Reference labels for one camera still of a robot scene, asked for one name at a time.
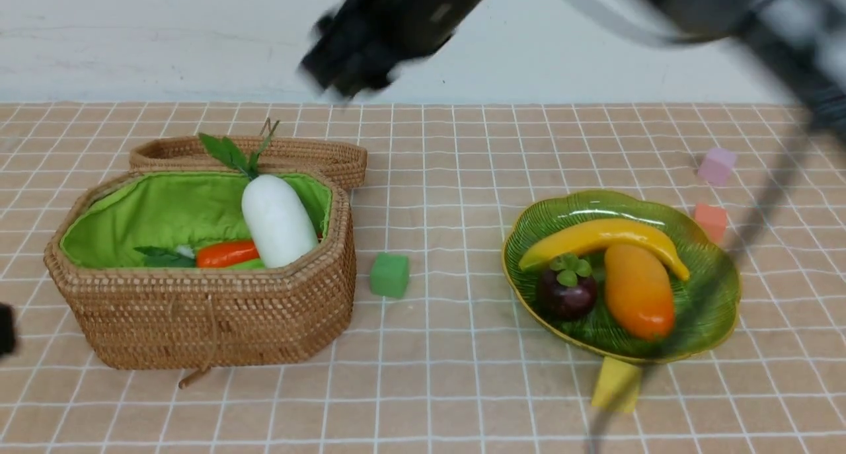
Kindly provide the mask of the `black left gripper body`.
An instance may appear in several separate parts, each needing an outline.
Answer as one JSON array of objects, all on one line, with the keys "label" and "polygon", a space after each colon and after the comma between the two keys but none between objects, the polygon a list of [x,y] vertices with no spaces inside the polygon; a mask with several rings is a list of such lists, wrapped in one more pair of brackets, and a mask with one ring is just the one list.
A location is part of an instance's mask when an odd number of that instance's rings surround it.
[{"label": "black left gripper body", "polygon": [[0,304],[0,357],[9,357],[17,351],[18,334],[16,328],[16,315],[13,306]]}]

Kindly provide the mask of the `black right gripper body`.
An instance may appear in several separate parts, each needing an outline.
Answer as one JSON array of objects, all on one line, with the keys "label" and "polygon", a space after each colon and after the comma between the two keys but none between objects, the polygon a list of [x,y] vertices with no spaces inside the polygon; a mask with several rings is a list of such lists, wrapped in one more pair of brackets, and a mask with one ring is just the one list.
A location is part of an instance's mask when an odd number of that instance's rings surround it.
[{"label": "black right gripper body", "polygon": [[322,91],[350,100],[393,83],[402,63],[447,44],[481,0],[344,0],[314,26],[300,69]]}]

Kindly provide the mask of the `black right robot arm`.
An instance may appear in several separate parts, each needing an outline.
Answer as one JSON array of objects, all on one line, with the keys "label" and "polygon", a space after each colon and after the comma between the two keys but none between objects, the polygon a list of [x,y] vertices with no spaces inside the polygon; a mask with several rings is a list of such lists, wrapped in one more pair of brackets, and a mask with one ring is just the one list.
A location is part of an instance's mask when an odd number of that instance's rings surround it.
[{"label": "black right robot arm", "polygon": [[[482,0],[344,0],[314,25],[300,69],[320,90],[351,99],[393,83],[400,63],[434,56]],[[653,47],[731,39],[743,45],[810,112],[810,128],[844,139],[844,35],[837,0],[644,0],[674,28],[658,34],[598,0],[566,0],[604,29]]]}]

